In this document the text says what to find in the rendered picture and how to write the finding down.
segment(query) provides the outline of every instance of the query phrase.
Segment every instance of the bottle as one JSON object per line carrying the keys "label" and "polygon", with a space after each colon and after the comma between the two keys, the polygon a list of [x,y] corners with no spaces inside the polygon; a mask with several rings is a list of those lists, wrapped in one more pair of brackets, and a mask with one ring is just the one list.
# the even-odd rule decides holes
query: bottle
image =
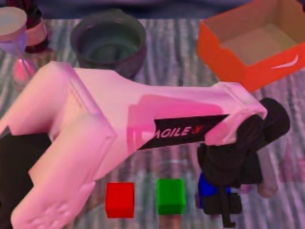
{"label": "bottle", "polygon": [[27,14],[25,52],[39,53],[46,50],[49,45],[48,33],[42,21],[41,11],[33,0],[6,0],[6,5],[20,8]]}

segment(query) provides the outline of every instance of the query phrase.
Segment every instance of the orange shoe box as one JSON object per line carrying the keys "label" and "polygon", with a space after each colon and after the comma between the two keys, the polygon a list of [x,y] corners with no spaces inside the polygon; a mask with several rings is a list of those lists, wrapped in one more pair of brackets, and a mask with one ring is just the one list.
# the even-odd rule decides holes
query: orange shoe box
{"label": "orange shoe box", "polygon": [[254,0],[203,20],[197,54],[215,75],[252,92],[305,67],[305,14],[297,0]]}

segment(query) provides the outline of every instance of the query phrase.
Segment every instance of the hourglass top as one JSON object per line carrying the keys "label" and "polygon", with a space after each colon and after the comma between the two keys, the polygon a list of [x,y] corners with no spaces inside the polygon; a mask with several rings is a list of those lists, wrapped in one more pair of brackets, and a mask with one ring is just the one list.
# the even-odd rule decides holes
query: hourglass top
{"label": "hourglass top", "polygon": [[0,8],[0,42],[13,41],[26,30],[26,13],[16,7]]}

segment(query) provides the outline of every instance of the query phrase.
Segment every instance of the wooden table surface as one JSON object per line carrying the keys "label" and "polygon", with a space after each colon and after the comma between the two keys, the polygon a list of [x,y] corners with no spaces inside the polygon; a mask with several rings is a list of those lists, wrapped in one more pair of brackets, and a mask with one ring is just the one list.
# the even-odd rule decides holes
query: wooden table surface
{"label": "wooden table surface", "polygon": [[[52,30],[49,52],[32,55],[39,66],[50,60],[69,61],[77,66],[69,35],[78,20],[47,21]],[[195,54],[199,20],[141,20],[147,30],[148,53],[137,81],[153,85],[210,86],[217,82],[213,73]],[[3,115],[17,93],[12,87],[14,57],[0,52],[0,114]],[[305,168],[305,81],[304,73],[294,73],[262,90],[257,99],[271,97],[283,104],[291,117],[287,136],[268,146],[277,175],[284,155],[286,170],[301,174]],[[66,229],[218,229],[221,219],[212,219],[195,207],[194,194],[200,169],[197,144],[166,147],[137,152],[97,182],[85,208]],[[187,205],[177,217],[156,214],[155,181],[157,178],[181,177],[185,181]],[[107,182],[134,182],[136,187],[135,218],[107,219],[104,212]],[[305,186],[301,179],[287,177],[280,182],[276,197],[262,199],[256,187],[242,193],[243,214],[233,216],[238,229],[304,229]]]}

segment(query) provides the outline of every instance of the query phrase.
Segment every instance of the black label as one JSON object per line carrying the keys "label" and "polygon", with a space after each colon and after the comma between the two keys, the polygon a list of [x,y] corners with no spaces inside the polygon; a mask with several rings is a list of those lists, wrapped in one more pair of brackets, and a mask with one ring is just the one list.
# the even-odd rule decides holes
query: black label
{"label": "black label", "polygon": [[153,139],[139,150],[203,142],[204,136],[228,115],[156,119]]}

